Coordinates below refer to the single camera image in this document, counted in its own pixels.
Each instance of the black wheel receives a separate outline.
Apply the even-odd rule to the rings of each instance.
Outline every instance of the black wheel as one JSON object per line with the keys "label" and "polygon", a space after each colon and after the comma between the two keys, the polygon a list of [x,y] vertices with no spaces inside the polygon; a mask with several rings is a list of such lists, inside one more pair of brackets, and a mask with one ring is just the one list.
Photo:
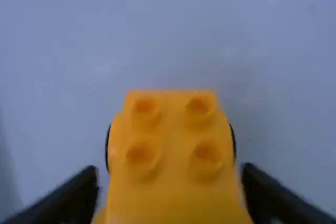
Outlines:
{"label": "black wheel", "polygon": [[110,129],[111,129],[111,124],[109,126],[109,129],[107,130],[107,134],[106,134],[106,139],[105,139],[105,164],[106,164],[106,169],[109,171],[109,155],[108,155],[108,149],[109,149],[109,136],[110,136]]}
{"label": "black wheel", "polygon": [[230,130],[231,130],[231,137],[232,137],[232,141],[233,141],[233,158],[234,158],[234,161],[236,161],[236,156],[237,156],[236,137],[235,137],[235,132],[234,132],[231,124],[230,124]]}

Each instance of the yellow plastic brick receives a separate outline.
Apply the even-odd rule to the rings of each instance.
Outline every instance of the yellow plastic brick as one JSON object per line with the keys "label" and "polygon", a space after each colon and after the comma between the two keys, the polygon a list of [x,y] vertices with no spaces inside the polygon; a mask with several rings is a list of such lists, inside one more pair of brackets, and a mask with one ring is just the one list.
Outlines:
{"label": "yellow plastic brick", "polygon": [[108,156],[105,223],[252,223],[214,92],[129,92]]}

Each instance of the blue-gray wall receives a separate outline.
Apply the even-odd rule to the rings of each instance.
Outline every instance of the blue-gray wall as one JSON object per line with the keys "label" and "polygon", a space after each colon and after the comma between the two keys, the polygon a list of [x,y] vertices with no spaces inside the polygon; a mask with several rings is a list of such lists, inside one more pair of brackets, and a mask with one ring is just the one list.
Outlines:
{"label": "blue-gray wall", "polygon": [[0,0],[15,189],[26,206],[88,164],[106,189],[127,90],[206,87],[241,162],[336,215],[335,39],[335,0]]}

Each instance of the white surface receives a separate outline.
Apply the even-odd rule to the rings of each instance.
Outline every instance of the white surface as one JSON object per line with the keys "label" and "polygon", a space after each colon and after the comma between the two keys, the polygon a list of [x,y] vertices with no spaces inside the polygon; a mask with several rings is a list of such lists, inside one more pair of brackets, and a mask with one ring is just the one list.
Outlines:
{"label": "white surface", "polygon": [[132,88],[214,88],[238,157],[336,214],[334,0],[0,0],[1,117],[26,206],[85,165]]}

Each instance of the black plastic piece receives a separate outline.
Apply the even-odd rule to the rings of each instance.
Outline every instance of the black plastic piece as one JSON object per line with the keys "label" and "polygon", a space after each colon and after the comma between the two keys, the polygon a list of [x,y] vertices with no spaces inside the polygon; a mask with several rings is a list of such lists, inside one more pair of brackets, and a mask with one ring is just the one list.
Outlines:
{"label": "black plastic piece", "polygon": [[2,224],[90,224],[97,197],[97,169],[88,166],[50,195]]}
{"label": "black plastic piece", "polygon": [[248,212],[254,223],[336,223],[336,220],[317,207],[279,184],[253,164],[245,164],[243,185]]}
{"label": "black plastic piece", "polygon": [[236,136],[235,136],[235,132],[232,128],[232,125],[229,123],[230,125],[230,130],[231,130],[231,137],[232,137],[232,141],[233,141],[233,157],[234,160],[236,160],[237,157],[237,144],[236,144]]}
{"label": "black plastic piece", "polygon": [[109,136],[110,136],[110,129],[111,129],[111,124],[109,126],[109,129],[107,130],[106,139],[105,139],[105,165],[106,165],[106,169],[107,169],[108,172],[110,172],[110,170],[109,170]]}

